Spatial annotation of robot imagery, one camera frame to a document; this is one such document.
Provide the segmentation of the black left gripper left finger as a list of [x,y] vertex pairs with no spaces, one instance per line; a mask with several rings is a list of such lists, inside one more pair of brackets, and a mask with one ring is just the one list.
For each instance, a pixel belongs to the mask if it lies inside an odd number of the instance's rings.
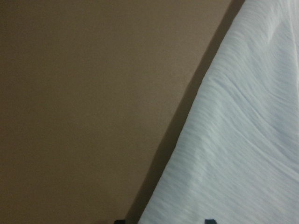
[[115,220],[114,224],[126,224],[126,220],[125,219]]

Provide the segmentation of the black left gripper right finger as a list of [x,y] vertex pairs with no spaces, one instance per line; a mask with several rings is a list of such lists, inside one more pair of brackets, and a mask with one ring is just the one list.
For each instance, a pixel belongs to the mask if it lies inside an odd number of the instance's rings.
[[216,224],[215,219],[205,219],[204,224]]

